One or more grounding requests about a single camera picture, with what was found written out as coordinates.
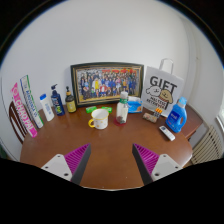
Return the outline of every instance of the radiator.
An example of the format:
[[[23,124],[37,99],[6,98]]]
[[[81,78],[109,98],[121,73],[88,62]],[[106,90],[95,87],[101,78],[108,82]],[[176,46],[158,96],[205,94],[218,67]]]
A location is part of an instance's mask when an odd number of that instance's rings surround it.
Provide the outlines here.
[[[193,164],[208,162],[222,157],[222,145],[215,128],[210,126],[202,140],[193,148]]]

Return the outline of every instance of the bottle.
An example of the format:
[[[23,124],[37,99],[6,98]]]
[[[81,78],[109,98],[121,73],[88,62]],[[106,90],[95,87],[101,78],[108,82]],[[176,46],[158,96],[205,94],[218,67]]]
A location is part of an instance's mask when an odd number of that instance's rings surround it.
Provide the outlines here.
[[[128,93],[121,92],[120,102],[117,104],[116,120],[119,124],[126,123],[128,116]]]
[[[62,116],[65,114],[65,111],[64,111],[64,108],[63,108],[63,105],[62,105],[62,102],[61,102],[61,96],[59,93],[57,93],[57,91],[55,90],[55,86],[56,85],[53,85],[51,86],[51,89],[53,90],[52,91],[52,95],[51,95],[51,100],[52,100],[52,103],[54,105],[54,108],[55,108],[55,111],[56,111],[56,114],[58,116]]]
[[[181,131],[181,128],[187,121],[187,113],[185,110],[186,103],[187,100],[181,97],[177,104],[173,106],[172,111],[166,119],[166,124],[176,133]]]
[[[67,89],[67,92],[66,92],[65,102],[67,105],[68,112],[72,113],[76,111],[74,96],[71,95],[71,92],[69,91],[68,86],[66,86],[66,89]]]
[[[54,118],[54,113],[51,109],[51,105],[50,105],[45,93],[40,96],[40,103],[43,107],[43,111],[47,118],[47,121],[51,121]]]

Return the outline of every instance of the yellow cup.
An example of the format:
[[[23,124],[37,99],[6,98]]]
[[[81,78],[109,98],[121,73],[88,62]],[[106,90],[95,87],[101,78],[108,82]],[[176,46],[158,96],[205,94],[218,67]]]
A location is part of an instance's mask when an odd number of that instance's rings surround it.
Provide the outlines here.
[[[96,109],[91,113],[92,119],[89,120],[88,125],[91,128],[104,129],[108,126],[109,112],[106,109]]]

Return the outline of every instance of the paper bag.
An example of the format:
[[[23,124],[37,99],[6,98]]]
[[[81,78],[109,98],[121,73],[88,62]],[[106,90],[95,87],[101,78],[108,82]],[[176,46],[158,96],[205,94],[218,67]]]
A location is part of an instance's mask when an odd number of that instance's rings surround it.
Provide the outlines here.
[[[172,75],[172,60],[171,73],[163,71],[164,60],[170,59],[163,59],[159,69],[147,67],[141,100],[146,109],[154,111],[159,107],[163,110],[162,116],[167,117],[182,93],[184,80]]]

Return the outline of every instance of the picture frame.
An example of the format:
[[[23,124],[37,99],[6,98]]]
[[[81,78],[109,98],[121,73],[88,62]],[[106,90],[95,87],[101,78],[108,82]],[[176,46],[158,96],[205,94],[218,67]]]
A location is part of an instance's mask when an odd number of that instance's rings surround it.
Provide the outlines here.
[[[99,62],[71,65],[76,107],[117,103],[120,92],[141,97],[144,65]]]

